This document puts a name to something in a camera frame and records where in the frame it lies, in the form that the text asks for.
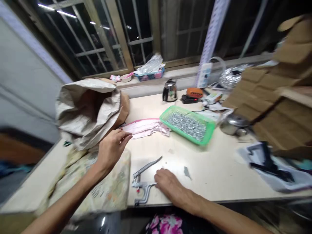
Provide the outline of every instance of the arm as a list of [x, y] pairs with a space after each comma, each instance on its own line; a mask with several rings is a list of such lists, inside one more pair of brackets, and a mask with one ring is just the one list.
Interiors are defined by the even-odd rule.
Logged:
[[186, 189], [167, 169], [157, 170], [154, 178], [157, 182], [156, 187], [173, 205], [208, 220], [227, 234], [272, 234], [249, 218]]
[[57, 202], [30, 224], [22, 234], [60, 233], [88, 193], [113, 169], [132, 138], [120, 129], [110, 132], [100, 143], [96, 163]]

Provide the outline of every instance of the stainless steel bowl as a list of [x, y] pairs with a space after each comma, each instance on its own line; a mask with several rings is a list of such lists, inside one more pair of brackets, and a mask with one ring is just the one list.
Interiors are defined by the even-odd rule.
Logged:
[[222, 132], [228, 135], [243, 136], [247, 134], [245, 128], [248, 127], [249, 124], [249, 121], [243, 116], [230, 114], [220, 124], [220, 129]]

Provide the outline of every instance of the hand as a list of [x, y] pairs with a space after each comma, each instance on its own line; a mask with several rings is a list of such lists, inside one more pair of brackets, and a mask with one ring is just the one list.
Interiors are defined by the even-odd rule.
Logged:
[[131, 133], [116, 129], [100, 142], [97, 161], [92, 167], [100, 174], [101, 179], [114, 168], [131, 138]]
[[172, 172], [161, 168], [156, 171], [154, 179], [157, 182], [155, 187], [160, 189], [173, 205], [193, 215], [197, 215], [200, 212], [201, 196], [185, 188]]

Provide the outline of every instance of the electric kettle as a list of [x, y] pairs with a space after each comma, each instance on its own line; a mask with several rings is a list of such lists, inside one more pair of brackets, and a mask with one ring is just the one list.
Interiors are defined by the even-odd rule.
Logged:
[[176, 89], [176, 83], [169, 79], [165, 83], [165, 87], [163, 88], [162, 92], [162, 100], [166, 102], [174, 102], [177, 100], [177, 89]]

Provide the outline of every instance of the window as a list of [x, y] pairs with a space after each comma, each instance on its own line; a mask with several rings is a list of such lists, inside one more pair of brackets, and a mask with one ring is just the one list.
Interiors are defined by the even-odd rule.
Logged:
[[[214, 0], [19, 0], [46, 39], [81, 78], [126, 74], [161, 53], [166, 67], [197, 65]], [[252, 40], [243, 51], [259, 9]], [[292, 0], [231, 1], [214, 56], [227, 59], [272, 52], [286, 19], [309, 13]]]

